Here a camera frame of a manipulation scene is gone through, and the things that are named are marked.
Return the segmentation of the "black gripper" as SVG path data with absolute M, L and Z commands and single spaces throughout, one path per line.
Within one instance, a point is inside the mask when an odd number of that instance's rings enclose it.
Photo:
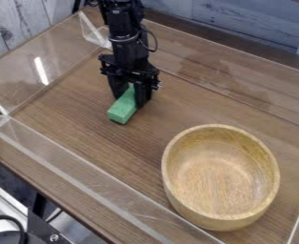
M 124 39 L 110 38 L 112 53 L 102 54 L 102 73 L 119 99 L 134 83 L 136 107 L 143 108 L 151 100 L 152 92 L 159 90 L 160 70 L 150 62 L 148 33 L 139 31 L 135 36 Z

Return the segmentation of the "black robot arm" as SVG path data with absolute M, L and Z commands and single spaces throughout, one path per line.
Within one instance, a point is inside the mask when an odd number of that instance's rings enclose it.
M 143 108 L 151 100 L 152 91 L 159 89 L 158 69 L 150 62 L 152 32 L 143 24 L 146 17 L 142 0 L 95 0 L 104 24 L 108 26 L 108 40 L 112 54 L 102 54 L 102 73 L 116 98 L 120 98 L 134 85 L 135 103 Z

